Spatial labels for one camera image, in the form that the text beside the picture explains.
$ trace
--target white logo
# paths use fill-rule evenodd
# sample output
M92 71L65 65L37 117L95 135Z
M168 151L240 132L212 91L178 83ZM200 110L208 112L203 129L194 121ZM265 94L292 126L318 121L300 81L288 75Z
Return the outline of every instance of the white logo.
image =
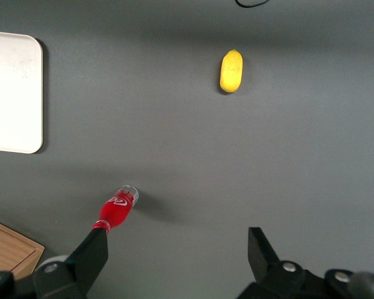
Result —
M116 204L118 206L127 206L127 201L122 198L111 198L108 202L113 202L113 204Z

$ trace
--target wooden box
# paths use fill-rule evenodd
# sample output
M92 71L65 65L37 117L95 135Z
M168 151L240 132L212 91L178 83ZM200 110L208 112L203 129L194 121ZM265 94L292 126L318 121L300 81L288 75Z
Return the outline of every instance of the wooden box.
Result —
M33 272L44 247L0 224L0 271L11 271L15 279Z

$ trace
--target white board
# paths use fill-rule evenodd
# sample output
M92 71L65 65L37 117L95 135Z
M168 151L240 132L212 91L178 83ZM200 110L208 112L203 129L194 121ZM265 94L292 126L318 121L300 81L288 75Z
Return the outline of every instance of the white board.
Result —
M42 58L33 37L0 32L0 151L42 146Z

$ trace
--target black cable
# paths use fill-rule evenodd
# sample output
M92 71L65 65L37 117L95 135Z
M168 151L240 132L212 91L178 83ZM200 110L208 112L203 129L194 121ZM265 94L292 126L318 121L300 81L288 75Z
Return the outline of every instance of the black cable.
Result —
M238 6L241 6L243 8L252 8L252 7L256 7L256 6L259 6L259 5L262 5L262 4L265 4L267 2L269 2L270 0L266 0L266 1L263 1L261 3L258 3L258 4L254 4L254 5L245 5L245 4L241 4L238 0L236 0L236 3Z

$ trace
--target gray table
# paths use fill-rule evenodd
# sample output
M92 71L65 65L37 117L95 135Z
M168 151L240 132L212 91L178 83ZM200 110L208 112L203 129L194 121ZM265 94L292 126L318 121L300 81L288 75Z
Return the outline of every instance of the gray table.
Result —
M0 31L45 56L44 145L0 152L0 222L69 254L141 192L90 298L235 298L249 226L317 275L374 272L374 1L0 0Z

